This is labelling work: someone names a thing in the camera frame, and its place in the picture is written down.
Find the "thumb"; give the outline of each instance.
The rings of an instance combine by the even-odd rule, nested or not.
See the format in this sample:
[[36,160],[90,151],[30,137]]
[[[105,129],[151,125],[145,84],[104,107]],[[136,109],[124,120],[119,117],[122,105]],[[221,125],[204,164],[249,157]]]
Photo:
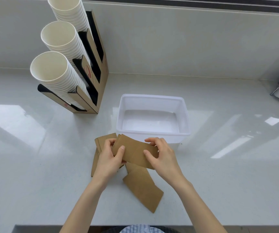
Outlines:
[[118,159],[120,163],[122,161],[122,157],[124,155],[125,148],[126,147],[124,145],[120,146],[120,148],[118,149],[117,154],[115,156],[115,159]]
[[154,168],[155,167],[155,162],[156,162],[157,159],[148,150],[144,150],[144,154],[146,156],[146,159],[150,162],[150,164]]

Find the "person's left thumb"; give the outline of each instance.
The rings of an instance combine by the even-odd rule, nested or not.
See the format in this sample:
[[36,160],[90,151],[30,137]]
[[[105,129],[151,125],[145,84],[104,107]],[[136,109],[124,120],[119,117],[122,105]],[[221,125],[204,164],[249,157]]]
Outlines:
[[125,148],[126,147],[124,145],[120,146],[120,148],[118,149],[117,154],[115,156],[115,159],[118,159],[120,163],[122,161],[122,157],[124,155]]

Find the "forearm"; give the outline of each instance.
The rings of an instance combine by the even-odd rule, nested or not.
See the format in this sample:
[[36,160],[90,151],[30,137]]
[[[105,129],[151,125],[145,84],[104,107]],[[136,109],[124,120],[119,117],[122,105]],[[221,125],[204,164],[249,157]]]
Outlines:
[[72,212],[64,223],[60,233],[87,233],[101,193],[106,184],[92,179],[88,184]]
[[173,184],[197,233],[227,233],[185,178]]

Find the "white countertop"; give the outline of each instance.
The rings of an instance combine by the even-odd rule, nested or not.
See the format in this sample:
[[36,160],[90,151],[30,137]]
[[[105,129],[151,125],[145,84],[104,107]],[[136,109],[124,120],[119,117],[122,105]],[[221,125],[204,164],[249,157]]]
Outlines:
[[[183,97],[192,134],[178,163],[223,225],[279,225],[279,100],[262,82],[168,76],[108,78],[98,115],[75,115],[37,91],[28,70],[0,70],[0,233],[62,225],[91,180],[96,137],[116,132],[122,94]],[[102,193],[93,225],[191,225],[174,190],[154,214],[123,184]]]

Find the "person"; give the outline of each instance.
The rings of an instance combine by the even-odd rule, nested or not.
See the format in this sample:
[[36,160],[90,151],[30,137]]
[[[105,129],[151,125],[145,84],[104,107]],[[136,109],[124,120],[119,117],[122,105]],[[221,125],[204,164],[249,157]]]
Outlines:
[[[87,233],[99,202],[99,198],[106,188],[110,178],[116,174],[119,167],[125,161],[122,160],[125,147],[118,149],[117,155],[113,156],[111,146],[116,139],[107,139],[91,182],[75,204],[72,212],[61,228],[60,233]],[[159,157],[144,150],[144,154],[156,172],[174,188],[180,197],[185,210],[197,233],[227,233],[224,227],[216,219],[207,205],[200,198],[192,184],[184,177],[176,160],[175,152],[163,138],[147,138],[146,142],[157,146]],[[162,232],[156,228],[136,227],[136,232]]]

